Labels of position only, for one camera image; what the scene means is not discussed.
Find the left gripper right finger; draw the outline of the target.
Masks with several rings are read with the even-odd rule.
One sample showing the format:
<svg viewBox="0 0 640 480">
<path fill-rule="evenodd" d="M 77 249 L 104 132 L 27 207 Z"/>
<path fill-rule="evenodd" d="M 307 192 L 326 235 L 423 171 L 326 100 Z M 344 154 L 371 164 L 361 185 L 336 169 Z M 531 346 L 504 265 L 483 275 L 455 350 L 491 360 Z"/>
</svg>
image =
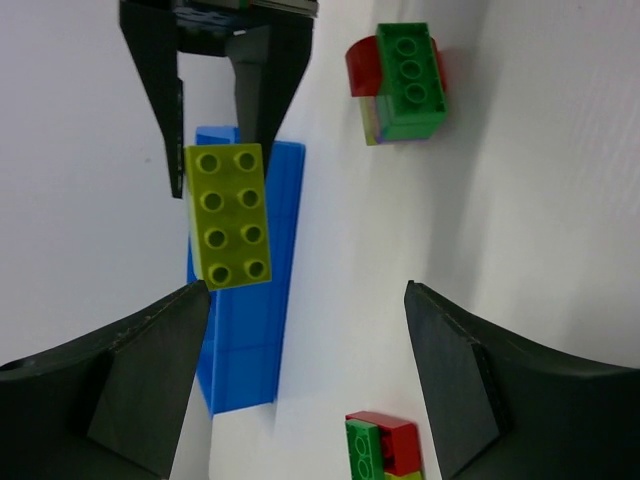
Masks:
<svg viewBox="0 0 640 480">
<path fill-rule="evenodd" d="M 484 320 L 424 284 L 404 305 L 445 479 L 635 479 L 639 373 Z"/>
</svg>

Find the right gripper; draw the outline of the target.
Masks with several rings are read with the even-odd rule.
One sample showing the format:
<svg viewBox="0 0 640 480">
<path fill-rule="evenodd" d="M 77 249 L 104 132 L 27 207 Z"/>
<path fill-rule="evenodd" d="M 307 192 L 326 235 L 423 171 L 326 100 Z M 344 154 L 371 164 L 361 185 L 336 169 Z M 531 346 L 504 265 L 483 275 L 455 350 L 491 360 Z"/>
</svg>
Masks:
<svg viewBox="0 0 640 480">
<path fill-rule="evenodd" d="M 269 168 L 276 135 L 307 69 L 317 1 L 121 1 L 119 25 L 160 128 L 171 195 L 183 195 L 182 35 L 226 41 L 235 73 L 240 140 L 262 148 Z"/>
</svg>

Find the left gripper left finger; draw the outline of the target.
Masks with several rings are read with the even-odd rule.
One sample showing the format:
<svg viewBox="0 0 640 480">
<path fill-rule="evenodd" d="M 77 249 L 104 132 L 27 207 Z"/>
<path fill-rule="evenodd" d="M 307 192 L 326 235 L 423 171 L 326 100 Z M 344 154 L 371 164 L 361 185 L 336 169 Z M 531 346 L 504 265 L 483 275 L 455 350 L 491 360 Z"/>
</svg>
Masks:
<svg viewBox="0 0 640 480">
<path fill-rule="evenodd" d="M 2 478 L 169 478 L 209 308 L 196 281 L 3 365 Z"/>
</svg>

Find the large lego block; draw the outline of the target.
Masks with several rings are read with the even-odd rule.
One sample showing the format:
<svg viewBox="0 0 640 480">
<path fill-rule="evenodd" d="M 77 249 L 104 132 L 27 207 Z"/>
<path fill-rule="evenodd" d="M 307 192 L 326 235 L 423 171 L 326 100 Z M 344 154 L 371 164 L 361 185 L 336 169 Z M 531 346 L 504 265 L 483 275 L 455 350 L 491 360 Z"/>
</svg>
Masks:
<svg viewBox="0 0 640 480">
<path fill-rule="evenodd" d="M 345 416 L 353 480 L 424 479 L 417 425 L 395 416 L 358 411 Z"/>
</svg>

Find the lime two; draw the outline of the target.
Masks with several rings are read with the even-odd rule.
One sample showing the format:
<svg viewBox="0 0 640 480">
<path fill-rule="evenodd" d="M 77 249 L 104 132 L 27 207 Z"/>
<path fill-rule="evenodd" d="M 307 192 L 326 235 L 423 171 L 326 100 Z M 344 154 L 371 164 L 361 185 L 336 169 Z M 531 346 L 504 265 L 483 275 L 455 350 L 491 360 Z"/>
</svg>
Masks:
<svg viewBox="0 0 640 480">
<path fill-rule="evenodd" d="M 211 291 L 270 281 L 261 146 L 189 146 L 185 167 L 196 278 Z"/>
</svg>

